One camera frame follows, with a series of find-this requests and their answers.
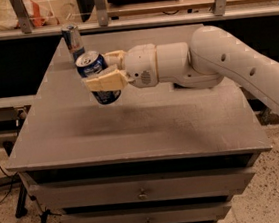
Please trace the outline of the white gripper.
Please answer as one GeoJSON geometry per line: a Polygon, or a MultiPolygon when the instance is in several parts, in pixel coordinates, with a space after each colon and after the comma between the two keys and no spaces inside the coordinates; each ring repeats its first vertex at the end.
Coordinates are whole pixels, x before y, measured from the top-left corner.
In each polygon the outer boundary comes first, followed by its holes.
{"type": "Polygon", "coordinates": [[[129,83],[137,88],[155,87],[158,84],[156,49],[153,44],[136,45],[129,51],[110,51],[103,54],[108,66],[118,70],[84,78],[84,85],[91,91],[121,90],[129,83]]]}

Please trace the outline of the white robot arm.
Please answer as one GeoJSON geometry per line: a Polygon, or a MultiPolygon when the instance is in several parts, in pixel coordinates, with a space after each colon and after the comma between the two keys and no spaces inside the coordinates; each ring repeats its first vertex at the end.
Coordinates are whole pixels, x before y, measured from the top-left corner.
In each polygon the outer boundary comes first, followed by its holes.
{"type": "Polygon", "coordinates": [[[200,27],[188,43],[137,45],[104,59],[108,67],[84,79],[92,92],[164,82],[200,89],[228,77],[279,115],[279,63],[215,26],[200,27]]]}

